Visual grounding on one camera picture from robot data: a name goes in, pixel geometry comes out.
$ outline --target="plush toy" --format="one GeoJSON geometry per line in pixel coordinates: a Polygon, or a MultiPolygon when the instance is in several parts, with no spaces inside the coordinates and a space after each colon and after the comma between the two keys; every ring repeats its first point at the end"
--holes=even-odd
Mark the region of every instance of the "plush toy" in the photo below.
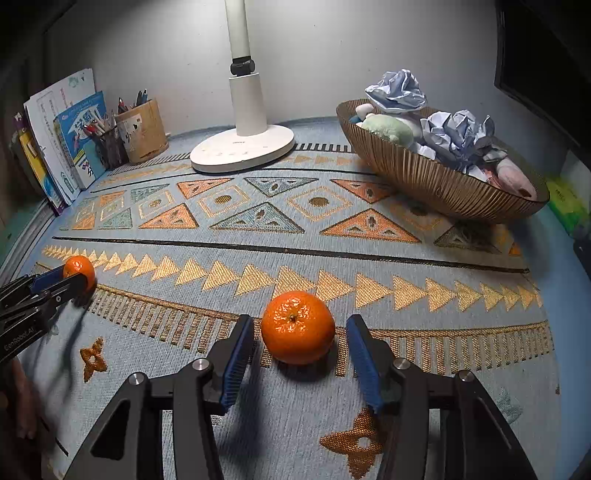
{"type": "Polygon", "coordinates": [[[414,142],[412,129],[390,115],[368,113],[360,127],[401,147],[408,148],[414,142]]]}
{"type": "Polygon", "coordinates": [[[368,113],[373,113],[373,112],[374,112],[374,106],[371,103],[363,103],[361,105],[358,105],[357,108],[355,108],[355,113],[361,119],[361,121],[365,120],[365,116],[368,113]]]}
{"type": "Polygon", "coordinates": [[[537,200],[538,194],[521,169],[509,157],[496,166],[496,175],[503,189],[528,200],[537,200]]]}
{"type": "Polygon", "coordinates": [[[413,132],[414,141],[417,143],[421,143],[421,141],[423,140],[423,128],[421,127],[420,122],[404,114],[395,115],[394,118],[400,120],[404,125],[409,127],[410,130],[412,130],[413,132]]]}

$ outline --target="lamp base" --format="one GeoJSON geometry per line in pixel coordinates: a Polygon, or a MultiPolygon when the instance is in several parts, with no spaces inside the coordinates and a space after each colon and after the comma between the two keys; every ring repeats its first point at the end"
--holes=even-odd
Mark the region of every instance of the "lamp base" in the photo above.
{"type": "Polygon", "coordinates": [[[239,137],[226,130],[202,141],[191,152],[197,171],[224,173],[258,167],[285,155],[294,146],[294,134],[286,127],[269,125],[258,135],[239,137]]]}

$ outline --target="brown bowl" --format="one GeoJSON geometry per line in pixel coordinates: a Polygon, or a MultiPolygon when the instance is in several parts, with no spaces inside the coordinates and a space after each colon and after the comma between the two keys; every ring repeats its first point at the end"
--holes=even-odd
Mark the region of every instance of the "brown bowl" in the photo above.
{"type": "MultiPolygon", "coordinates": [[[[550,199],[542,177],[517,152],[500,140],[495,138],[495,143],[507,150],[511,160],[535,187],[538,195],[536,201],[497,189],[349,123],[349,118],[355,115],[355,108],[363,103],[369,101],[349,100],[336,109],[343,133],[355,153],[396,189],[438,212],[461,219],[505,223],[533,215],[550,199]]],[[[417,119],[426,118],[437,111],[424,107],[413,112],[413,116],[417,119]]]]}

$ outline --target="pencil holder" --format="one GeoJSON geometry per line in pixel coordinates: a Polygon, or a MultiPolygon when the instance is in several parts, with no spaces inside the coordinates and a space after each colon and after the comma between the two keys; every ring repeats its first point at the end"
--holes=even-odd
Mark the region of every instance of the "pencil holder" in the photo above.
{"type": "Polygon", "coordinates": [[[107,162],[109,170],[120,167],[129,161],[127,152],[121,141],[118,127],[106,131],[101,138],[105,140],[103,143],[103,157],[107,162]]]}
{"type": "Polygon", "coordinates": [[[168,148],[155,99],[115,115],[115,121],[131,163],[150,160],[168,148]]]}

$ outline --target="metal screw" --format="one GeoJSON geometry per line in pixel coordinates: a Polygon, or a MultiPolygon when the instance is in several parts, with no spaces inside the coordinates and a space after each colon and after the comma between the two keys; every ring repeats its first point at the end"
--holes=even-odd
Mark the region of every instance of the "metal screw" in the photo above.
{"type": "Polygon", "coordinates": [[[469,370],[460,370],[457,374],[463,382],[471,382],[475,378],[474,374],[469,370]]]}
{"type": "Polygon", "coordinates": [[[197,358],[197,360],[195,360],[193,362],[193,368],[195,370],[205,370],[207,367],[209,367],[209,360],[207,360],[207,358],[197,358]]]}
{"type": "Polygon", "coordinates": [[[398,370],[406,370],[408,367],[410,367],[410,362],[405,358],[398,357],[394,359],[394,368],[397,368],[398,370]]]}
{"type": "Polygon", "coordinates": [[[139,384],[140,384],[140,383],[142,383],[144,380],[145,380],[145,376],[144,376],[144,374],[140,374],[140,373],[137,373],[137,374],[131,374],[131,375],[128,377],[128,379],[127,379],[127,381],[128,381],[129,383],[131,383],[132,385],[139,385],[139,384]]]}

